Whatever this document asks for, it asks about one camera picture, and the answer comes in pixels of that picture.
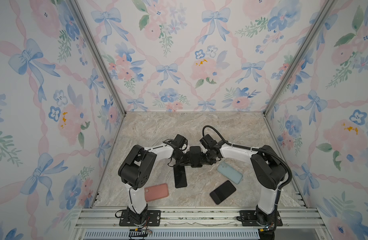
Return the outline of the black phone case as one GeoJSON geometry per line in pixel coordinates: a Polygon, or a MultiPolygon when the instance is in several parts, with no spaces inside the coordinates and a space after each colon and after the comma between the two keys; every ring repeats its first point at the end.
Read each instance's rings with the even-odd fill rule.
{"type": "Polygon", "coordinates": [[[189,159],[192,168],[201,168],[203,165],[202,161],[202,149],[199,146],[190,147],[189,159]]]}

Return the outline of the light blue phone case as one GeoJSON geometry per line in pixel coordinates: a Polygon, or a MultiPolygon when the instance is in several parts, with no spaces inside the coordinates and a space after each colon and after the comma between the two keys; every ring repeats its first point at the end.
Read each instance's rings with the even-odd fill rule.
{"type": "Polygon", "coordinates": [[[232,166],[225,162],[221,162],[217,167],[217,171],[222,174],[224,177],[228,178],[235,184],[239,184],[243,179],[243,174],[239,171],[235,170],[232,166]]]}

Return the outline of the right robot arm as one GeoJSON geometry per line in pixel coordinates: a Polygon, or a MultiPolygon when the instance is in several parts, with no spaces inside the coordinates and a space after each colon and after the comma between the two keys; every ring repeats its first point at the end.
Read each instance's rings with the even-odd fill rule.
{"type": "Polygon", "coordinates": [[[225,143],[215,145],[201,152],[201,163],[214,164],[216,159],[230,158],[242,162],[251,162],[261,192],[255,214],[259,225],[275,230],[278,225],[278,204],[281,191],[292,180],[289,166],[270,146],[252,148],[225,143]]]}

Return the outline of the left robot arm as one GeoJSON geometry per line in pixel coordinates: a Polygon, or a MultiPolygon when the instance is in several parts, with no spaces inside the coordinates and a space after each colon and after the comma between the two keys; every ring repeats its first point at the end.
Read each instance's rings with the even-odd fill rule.
{"type": "Polygon", "coordinates": [[[128,191],[128,206],[122,213],[126,221],[135,225],[142,225],[147,221],[148,204],[144,186],[150,178],[155,162],[164,159],[175,160],[175,187],[179,189],[188,186],[185,166],[191,164],[190,152],[170,144],[149,148],[133,146],[118,171],[128,191]]]}

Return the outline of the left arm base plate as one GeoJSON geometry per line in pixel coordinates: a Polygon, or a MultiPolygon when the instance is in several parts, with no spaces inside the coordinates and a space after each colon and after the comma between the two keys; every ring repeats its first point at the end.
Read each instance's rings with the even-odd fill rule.
{"type": "Polygon", "coordinates": [[[115,213],[121,227],[158,227],[161,222],[161,211],[159,210],[144,210],[141,214],[136,214],[130,209],[121,212],[120,216],[115,213]]]}

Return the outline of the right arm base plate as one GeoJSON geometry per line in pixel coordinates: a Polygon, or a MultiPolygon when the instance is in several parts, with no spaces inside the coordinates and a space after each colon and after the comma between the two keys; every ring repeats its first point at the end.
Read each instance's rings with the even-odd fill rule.
{"type": "Polygon", "coordinates": [[[236,219],[242,223],[243,227],[269,228],[274,227],[275,223],[277,223],[277,227],[283,226],[279,212],[267,215],[261,210],[242,210],[239,211],[236,219]]]}

